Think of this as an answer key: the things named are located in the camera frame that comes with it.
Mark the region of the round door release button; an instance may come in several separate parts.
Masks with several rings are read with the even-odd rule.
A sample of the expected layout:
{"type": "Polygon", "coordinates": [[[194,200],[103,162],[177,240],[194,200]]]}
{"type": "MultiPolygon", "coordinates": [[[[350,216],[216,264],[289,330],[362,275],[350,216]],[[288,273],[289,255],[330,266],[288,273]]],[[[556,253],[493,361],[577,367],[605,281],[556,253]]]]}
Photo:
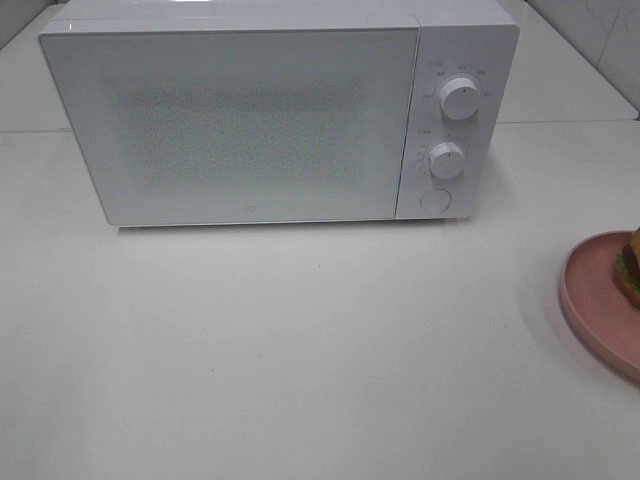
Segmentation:
{"type": "Polygon", "coordinates": [[[420,199],[424,215],[429,218],[441,218],[449,209],[451,194],[442,188],[434,188],[425,192],[420,199]]]}

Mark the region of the pink round plate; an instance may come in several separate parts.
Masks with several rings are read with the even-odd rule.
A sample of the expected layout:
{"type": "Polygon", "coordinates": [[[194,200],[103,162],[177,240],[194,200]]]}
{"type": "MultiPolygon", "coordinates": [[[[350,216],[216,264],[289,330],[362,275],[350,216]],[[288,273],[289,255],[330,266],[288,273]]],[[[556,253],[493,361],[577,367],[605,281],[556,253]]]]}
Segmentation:
{"type": "Polygon", "coordinates": [[[626,275],[623,249],[635,232],[586,238],[567,255],[559,279],[565,321],[604,365],[639,381],[639,284],[626,275]]]}

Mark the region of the burger with lettuce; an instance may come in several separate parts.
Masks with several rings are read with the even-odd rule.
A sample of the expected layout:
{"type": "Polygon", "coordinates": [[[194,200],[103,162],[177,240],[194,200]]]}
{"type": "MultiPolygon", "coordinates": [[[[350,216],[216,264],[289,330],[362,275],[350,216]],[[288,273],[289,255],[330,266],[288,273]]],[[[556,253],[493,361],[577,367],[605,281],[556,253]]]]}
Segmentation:
{"type": "Polygon", "coordinates": [[[615,262],[615,279],[618,288],[636,308],[640,305],[639,276],[639,230],[636,229],[615,262]]]}

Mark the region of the white microwave door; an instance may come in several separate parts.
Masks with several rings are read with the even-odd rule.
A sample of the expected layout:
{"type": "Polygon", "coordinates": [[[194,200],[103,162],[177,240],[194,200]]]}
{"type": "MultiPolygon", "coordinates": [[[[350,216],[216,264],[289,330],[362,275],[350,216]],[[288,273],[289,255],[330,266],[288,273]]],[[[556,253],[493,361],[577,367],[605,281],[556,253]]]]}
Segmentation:
{"type": "Polygon", "coordinates": [[[390,219],[414,29],[45,34],[108,223],[390,219]]]}

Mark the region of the lower white timer knob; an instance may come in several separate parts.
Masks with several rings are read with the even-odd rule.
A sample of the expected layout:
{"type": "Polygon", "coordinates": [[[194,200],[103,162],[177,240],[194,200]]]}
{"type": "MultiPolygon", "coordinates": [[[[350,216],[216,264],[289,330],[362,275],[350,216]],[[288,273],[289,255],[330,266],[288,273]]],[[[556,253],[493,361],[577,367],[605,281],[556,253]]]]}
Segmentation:
{"type": "Polygon", "coordinates": [[[441,180],[450,180],[460,175],[466,166],[466,156],[454,142],[442,142],[427,155],[430,173],[441,180]]]}

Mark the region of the white microwave oven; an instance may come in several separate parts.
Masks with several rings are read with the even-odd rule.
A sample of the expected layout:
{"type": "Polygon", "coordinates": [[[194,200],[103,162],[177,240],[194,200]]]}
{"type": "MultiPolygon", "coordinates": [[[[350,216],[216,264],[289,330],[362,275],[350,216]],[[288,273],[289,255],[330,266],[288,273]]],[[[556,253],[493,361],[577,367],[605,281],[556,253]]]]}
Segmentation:
{"type": "Polygon", "coordinates": [[[45,34],[381,29],[418,33],[400,182],[392,218],[355,221],[465,218],[475,205],[520,33],[496,1],[71,1],[38,41],[41,47],[45,34]],[[480,87],[479,108],[465,120],[448,119],[439,104],[439,88],[455,76],[480,87]],[[450,180],[433,177],[427,162],[442,142],[458,144],[467,159],[464,171],[450,180]],[[434,188],[452,197],[441,218],[425,216],[420,206],[422,195],[434,188]]]}

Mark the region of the upper white power knob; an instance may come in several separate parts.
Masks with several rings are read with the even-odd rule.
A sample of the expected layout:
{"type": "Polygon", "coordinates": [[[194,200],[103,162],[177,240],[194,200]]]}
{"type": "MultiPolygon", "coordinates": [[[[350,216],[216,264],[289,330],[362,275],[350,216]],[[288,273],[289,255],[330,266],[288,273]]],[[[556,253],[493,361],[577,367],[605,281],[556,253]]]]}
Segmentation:
{"type": "Polygon", "coordinates": [[[467,76],[447,79],[438,90],[442,113],[451,120],[465,120],[473,116],[480,101],[478,83],[467,76]]]}

